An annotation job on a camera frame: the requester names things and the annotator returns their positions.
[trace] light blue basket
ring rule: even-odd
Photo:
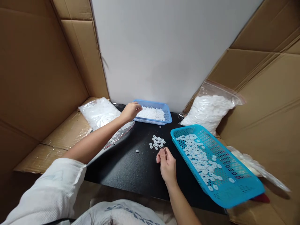
[[[176,140],[181,135],[195,134],[200,142],[205,146],[202,149],[206,152],[210,159],[212,155],[217,156],[216,163],[222,168],[216,168],[214,174],[221,176],[222,181],[209,181],[209,185],[214,183],[218,186],[218,190],[210,191],[199,173],[186,156],[183,149],[186,147],[185,141]],[[200,125],[191,125],[171,130],[172,141],[187,163],[188,167],[194,174],[202,190],[208,194],[212,200],[223,208],[232,208],[251,198],[254,198],[265,192],[261,181],[245,167],[227,148],[224,147],[208,130]],[[235,183],[231,183],[228,179],[232,178]]]
[[[153,108],[162,109],[163,112],[165,113],[165,119],[166,119],[165,121],[163,121],[163,120],[153,120],[153,119],[147,119],[142,117],[135,117],[133,119],[134,121],[143,122],[143,123],[152,123],[157,125],[166,125],[167,123],[172,123],[170,109],[167,104],[161,102],[145,101],[140,99],[135,99],[134,102],[139,103],[141,106],[145,106],[149,108],[152,106]]]

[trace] person's right hand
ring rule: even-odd
[[[177,185],[176,179],[176,159],[172,156],[170,150],[161,148],[156,156],[156,163],[160,163],[160,172],[167,187]]]
[[[123,112],[120,115],[120,118],[126,123],[132,121],[137,114],[142,111],[143,108],[137,102],[128,103],[127,106],[123,109]]]

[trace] black table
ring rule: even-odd
[[[115,104],[122,111],[125,105]],[[85,180],[106,186],[142,194],[144,196],[170,200],[167,187],[156,164],[158,151],[150,149],[153,135],[166,141],[165,146],[176,159],[177,181],[191,206],[215,213],[226,214],[205,194],[179,151],[172,142],[170,131],[181,127],[182,118],[171,113],[173,122],[159,128],[158,125],[136,122],[134,127],[115,146],[104,152],[87,167]]]

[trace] white backdrop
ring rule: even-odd
[[[262,0],[92,0],[112,102],[181,112]]]

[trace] plastic basket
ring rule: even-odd
[[[209,181],[208,185],[214,183],[218,190],[210,191],[202,180],[201,176],[187,157],[183,149],[186,147],[185,141],[176,140],[181,135],[195,134],[200,142],[205,146],[202,149],[210,159],[212,155],[217,156],[216,163],[222,168],[216,168],[214,174],[221,176],[222,181],[216,179]],[[232,208],[251,198],[254,198],[265,192],[261,181],[244,166],[227,148],[224,147],[208,130],[200,125],[191,125],[171,130],[172,141],[194,174],[202,190],[208,194],[212,200],[223,208]]]
[[[163,112],[165,113],[165,121],[163,120],[154,120],[154,119],[147,119],[147,118],[142,118],[142,117],[135,117],[133,120],[137,122],[143,122],[143,123],[152,123],[152,124],[157,124],[157,125],[166,125],[167,123],[172,123],[172,117],[170,113],[170,109],[167,104],[161,103],[161,102],[151,102],[151,101],[145,101],[145,100],[140,100],[140,99],[135,99],[134,102],[139,103],[141,106],[145,107],[153,107],[153,108],[158,108],[162,109]]]

